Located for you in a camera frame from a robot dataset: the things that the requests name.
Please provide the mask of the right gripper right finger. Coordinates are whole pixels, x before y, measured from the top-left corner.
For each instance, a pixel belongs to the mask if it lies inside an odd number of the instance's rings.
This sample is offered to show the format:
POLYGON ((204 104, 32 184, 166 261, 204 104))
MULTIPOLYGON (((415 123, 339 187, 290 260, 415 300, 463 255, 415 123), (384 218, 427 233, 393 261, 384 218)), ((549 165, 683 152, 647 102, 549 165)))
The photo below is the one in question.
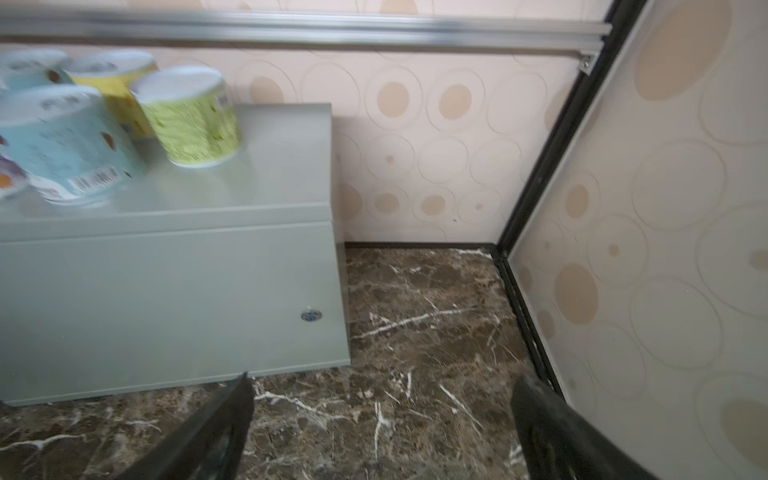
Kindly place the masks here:
POLYGON ((532 479, 654 477, 534 376, 515 382, 511 408, 532 479))

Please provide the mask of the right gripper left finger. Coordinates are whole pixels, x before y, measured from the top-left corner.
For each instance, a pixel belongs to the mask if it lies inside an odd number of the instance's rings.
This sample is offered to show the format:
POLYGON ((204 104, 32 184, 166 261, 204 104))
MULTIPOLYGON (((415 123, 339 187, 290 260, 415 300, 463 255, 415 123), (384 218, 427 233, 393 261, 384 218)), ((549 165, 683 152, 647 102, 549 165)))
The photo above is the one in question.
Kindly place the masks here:
POLYGON ((227 383, 120 479, 234 479, 254 413, 245 374, 227 383))

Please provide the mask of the teal bear label can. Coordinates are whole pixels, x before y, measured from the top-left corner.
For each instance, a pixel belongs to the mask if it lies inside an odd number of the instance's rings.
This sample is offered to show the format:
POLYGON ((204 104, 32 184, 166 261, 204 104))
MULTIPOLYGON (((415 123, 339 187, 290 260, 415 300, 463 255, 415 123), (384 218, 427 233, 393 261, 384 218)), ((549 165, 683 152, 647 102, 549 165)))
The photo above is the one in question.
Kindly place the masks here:
POLYGON ((32 187, 53 204, 101 200, 147 170, 94 87, 49 85, 2 96, 1 140, 32 187))

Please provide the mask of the pink label can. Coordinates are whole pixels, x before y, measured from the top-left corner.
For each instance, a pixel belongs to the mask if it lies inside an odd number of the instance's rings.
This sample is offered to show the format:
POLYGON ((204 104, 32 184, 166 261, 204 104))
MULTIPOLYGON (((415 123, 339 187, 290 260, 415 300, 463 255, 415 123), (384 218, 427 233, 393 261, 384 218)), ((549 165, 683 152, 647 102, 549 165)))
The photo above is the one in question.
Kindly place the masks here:
POLYGON ((1 138, 0 181, 1 200, 17 195, 29 186, 23 170, 10 159, 4 138, 1 138))

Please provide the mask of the green label plastic-lid can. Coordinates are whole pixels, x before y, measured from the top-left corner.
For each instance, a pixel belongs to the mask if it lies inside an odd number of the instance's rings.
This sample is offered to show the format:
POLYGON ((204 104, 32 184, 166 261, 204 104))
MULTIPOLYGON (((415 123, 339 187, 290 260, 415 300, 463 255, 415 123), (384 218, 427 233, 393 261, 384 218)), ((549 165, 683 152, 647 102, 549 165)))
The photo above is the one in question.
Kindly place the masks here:
POLYGON ((238 118, 223 75, 200 65, 149 74, 131 85, 168 159, 185 168, 206 168, 242 147, 238 118))

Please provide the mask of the yellow label can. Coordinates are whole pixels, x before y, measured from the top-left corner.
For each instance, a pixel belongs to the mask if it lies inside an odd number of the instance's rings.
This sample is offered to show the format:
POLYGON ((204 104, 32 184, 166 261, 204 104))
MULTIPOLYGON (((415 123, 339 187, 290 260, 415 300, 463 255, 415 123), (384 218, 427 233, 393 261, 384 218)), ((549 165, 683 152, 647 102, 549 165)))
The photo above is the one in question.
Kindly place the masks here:
POLYGON ((154 136, 131 85, 158 70, 152 54, 140 50, 117 50, 71 59, 64 72, 78 85, 99 90, 106 105, 132 140, 154 136))

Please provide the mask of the light blue label can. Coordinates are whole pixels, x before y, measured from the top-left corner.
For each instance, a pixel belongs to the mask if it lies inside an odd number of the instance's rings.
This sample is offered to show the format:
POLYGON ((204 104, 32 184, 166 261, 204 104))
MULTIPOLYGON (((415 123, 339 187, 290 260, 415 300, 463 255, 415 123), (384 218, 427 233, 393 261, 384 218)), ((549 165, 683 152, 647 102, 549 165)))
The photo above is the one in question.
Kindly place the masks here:
POLYGON ((1 55, 1 93, 52 84, 71 84, 62 66, 70 59, 64 51, 40 48, 1 55))

